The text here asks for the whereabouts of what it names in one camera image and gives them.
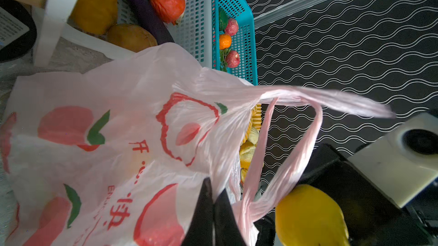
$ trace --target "potato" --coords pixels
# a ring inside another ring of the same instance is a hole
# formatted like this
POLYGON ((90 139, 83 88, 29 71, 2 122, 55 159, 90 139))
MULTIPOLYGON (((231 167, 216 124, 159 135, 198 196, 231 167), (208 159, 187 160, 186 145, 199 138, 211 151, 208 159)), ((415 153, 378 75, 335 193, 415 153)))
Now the potato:
POLYGON ((141 26, 134 24, 117 24, 107 33, 107 41, 133 52, 156 46, 157 40, 141 26))

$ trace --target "pink plastic bag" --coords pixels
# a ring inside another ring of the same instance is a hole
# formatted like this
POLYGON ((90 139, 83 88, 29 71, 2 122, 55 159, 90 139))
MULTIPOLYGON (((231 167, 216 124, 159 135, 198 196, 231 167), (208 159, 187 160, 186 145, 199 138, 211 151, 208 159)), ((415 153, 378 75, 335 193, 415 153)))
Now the pink plastic bag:
POLYGON ((214 198, 227 188, 237 201, 236 222, 254 245, 252 223, 293 188, 307 165, 320 105, 391 116, 386 106, 339 91, 251 86, 201 68, 171 43, 86 74, 19 77, 0 128, 3 167, 18 201, 6 245, 180 245, 208 176, 214 198), (238 151, 259 102, 271 105, 240 200, 238 151), (275 102, 309 104, 317 116, 252 202, 275 102))

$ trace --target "white table leg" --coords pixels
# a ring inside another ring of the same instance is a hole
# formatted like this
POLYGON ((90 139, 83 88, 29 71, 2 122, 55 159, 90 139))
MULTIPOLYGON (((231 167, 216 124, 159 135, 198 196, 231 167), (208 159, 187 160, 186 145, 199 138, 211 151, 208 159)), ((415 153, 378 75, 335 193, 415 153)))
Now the white table leg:
POLYGON ((47 66, 77 0, 47 0, 34 50, 34 65, 47 66))

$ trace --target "bag handle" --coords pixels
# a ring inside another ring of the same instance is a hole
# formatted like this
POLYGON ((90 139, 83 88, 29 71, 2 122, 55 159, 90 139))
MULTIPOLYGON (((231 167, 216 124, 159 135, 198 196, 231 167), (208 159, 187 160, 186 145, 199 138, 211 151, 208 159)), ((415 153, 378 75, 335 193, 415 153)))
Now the bag handle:
POLYGON ((359 95, 336 90, 319 90, 305 87, 289 87, 288 91, 279 88, 265 92, 260 98, 261 103, 269 103, 265 119, 260 129, 258 146, 254 152, 251 164, 245 178, 244 193, 241 201, 233 205, 235 218, 240 232, 248 245, 255 245, 253 222, 265 216, 284 198, 297 184, 312 155, 315 141, 322 124, 322 105, 332 109, 349 112, 356 115, 368 115, 390 118, 394 114, 389 107, 366 99, 359 95), (315 119, 298 142, 288 158, 278 168, 276 175, 268 185, 261 198, 254 202, 261 170, 265 158, 268 131, 272 113, 276 103, 288 106, 311 105, 316 112, 315 119))

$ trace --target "white device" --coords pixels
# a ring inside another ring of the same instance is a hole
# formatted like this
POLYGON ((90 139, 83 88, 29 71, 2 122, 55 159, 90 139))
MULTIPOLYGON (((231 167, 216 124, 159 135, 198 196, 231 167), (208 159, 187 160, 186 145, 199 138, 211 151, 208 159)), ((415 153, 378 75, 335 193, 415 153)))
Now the white device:
POLYGON ((348 161, 402 208, 438 177, 438 117, 422 113, 348 161))

